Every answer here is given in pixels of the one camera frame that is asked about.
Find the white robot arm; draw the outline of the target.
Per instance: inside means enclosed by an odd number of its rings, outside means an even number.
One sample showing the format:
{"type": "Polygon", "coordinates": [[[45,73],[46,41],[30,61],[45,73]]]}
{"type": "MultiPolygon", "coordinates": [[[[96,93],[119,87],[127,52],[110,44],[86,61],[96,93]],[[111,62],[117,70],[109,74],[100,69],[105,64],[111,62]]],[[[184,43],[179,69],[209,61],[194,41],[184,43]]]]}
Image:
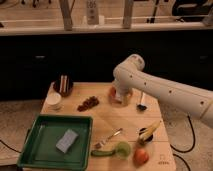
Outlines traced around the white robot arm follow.
{"type": "Polygon", "coordinates": [[[192,114],[213,129],[213,91],[146,74],[144,67],[144,59],[132,54],[114,68],[117,101],[122,102],[135,88],[192,114]]]}

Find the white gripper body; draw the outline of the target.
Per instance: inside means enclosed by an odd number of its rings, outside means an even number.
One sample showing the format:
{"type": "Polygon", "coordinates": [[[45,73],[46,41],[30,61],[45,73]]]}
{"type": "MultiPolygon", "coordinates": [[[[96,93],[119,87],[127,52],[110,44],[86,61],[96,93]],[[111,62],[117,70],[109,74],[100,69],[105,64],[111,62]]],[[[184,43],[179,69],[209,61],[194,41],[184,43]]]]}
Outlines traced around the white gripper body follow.
{"type": "Polygon", "coordinates": [[[120,98],[122,98],[130,90],[132,90],[128,86],[121,84],[118,80],[113,81],[113,86],[116,89],[116,95],[115,96],[120,96],[120,98]]]}

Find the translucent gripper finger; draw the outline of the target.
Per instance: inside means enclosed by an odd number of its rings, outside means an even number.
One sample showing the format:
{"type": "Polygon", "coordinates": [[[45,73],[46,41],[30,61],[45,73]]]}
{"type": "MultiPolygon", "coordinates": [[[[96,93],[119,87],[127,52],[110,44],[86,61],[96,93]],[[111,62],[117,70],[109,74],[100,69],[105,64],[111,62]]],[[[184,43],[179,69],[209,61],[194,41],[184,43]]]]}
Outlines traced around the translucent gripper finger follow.
{"type": "Polygon", "coordinates": [[[129,101],[130,101],[130,97],[129,96],[124,96],[123,99],[122,99],[122,105],[123,106],[128,106],[129,101]]]}
{"type": "Polygon", "coordinates": [[[116,101],[116,103],[121,103],[121,98],[120,98],[120,96],[115,96],[115,101],[116,101]]]}

